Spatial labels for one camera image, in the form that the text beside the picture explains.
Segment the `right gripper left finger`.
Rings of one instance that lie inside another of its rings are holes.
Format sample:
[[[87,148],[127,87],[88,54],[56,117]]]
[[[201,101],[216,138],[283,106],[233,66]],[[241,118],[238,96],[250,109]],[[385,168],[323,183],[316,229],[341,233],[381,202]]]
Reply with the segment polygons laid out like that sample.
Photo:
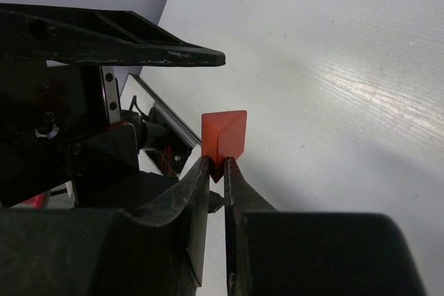
[[[2,209],[2,295],[194,295],[203,279],[210,161],[122,209]]]

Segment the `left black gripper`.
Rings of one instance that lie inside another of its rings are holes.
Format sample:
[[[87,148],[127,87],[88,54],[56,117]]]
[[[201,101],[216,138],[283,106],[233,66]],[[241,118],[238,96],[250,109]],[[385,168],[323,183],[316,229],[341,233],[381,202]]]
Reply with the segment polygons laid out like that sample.
[[[1,59],[3,207],[66,182],[84,204],[138,172],[135,128],[123,120],[117,78],[105,66],[225,64],[223,52],[133,11],[17,3],[1,4]]]

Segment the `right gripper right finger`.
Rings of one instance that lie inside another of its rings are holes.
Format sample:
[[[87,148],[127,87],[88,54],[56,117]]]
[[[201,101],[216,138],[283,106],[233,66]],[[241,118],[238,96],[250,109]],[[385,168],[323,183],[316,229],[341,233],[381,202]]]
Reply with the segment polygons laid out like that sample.
[[[278,211],[224,163],[229,295],[424,295],[405,238],[383,214]]]

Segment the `red wedge block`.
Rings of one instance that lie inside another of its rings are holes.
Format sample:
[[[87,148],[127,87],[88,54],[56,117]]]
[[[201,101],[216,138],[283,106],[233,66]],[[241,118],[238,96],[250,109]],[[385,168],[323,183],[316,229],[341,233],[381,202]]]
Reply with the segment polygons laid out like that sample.
[[[201,116],[201,155],[210,159],[210,177],[217,183],[227,157],[238,159],[244,152],[247,111],[204,113]]]

